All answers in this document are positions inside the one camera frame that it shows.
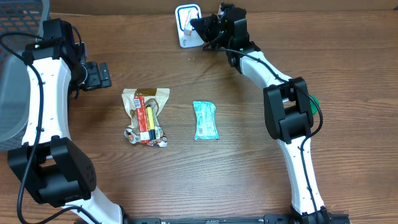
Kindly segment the beige brown snack bag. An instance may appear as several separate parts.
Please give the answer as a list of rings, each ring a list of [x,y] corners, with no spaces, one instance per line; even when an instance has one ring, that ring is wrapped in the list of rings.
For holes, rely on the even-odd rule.
[[[124,135],[131,144],[147,144],[149,146],[166,147],[167,137],[157,119],[169,99],[170,90],[168,88],[138,88],[124,89],[122,100],[124,109],[130,117],[131,123],[125,129]],[[134,96],[144,96],[145,105],[150,105],[154,114],[156,139],[150,143],[142,143],[140,140],[139,124],[137,120]]]

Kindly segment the teal tissue packet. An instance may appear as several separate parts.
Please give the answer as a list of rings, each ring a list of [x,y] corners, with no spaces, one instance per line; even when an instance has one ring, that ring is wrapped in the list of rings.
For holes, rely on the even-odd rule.
[[[212,102],[194,101],[193,109],[197,119],[195,140],[219,139],[216,128],[216,106]]]

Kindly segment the green lid jar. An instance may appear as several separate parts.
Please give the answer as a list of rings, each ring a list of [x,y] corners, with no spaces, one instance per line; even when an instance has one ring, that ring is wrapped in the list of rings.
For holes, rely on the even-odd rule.
[[[311,106],[312,114],[316,114],[316,113],[318,113],[318,109],[317,108],[319,107],[320,103],[319,103],[318,99],[315,96],[310,95],[310,98],[311,98],[310,106]]]

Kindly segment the orange Kleenex tissue pack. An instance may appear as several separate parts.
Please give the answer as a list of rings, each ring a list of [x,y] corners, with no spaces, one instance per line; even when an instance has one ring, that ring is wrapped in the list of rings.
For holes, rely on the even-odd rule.
[[[190,21],[192,19],[197,19],[197,18],[198,18],[198,10],[196,8],[190,8],[187,11],[187,16],[185,19],[185,27],[183,30],[184,35],[191,36],[193,31],[193,26],[191,25]]]

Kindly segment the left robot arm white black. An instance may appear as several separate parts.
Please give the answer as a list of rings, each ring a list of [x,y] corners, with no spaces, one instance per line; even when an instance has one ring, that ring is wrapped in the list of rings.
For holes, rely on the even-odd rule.
[[[19,192],[87,223],[127,223],[123,208],[98,188],[95,167],[68,128],[70,94],[110,87],[108,67],[86,61],[85,45],[69,22],[46,20],[42,28],[19,56],[30,80],[29,117],[21,146],[7,154]]]

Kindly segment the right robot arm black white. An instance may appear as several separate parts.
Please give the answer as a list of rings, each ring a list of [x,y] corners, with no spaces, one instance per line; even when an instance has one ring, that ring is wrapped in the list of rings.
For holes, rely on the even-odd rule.
[[[305,80],[291,78],[273,66],[250,40],[246,10],[221,3],[217,14],[194,17],[190,25],[205,42],[203,50],[225,52],[231,67],[263,90],[264,119],[284,155],[292,190],[291,223],[328,223],[311,158],[314,132],[312,98]]]

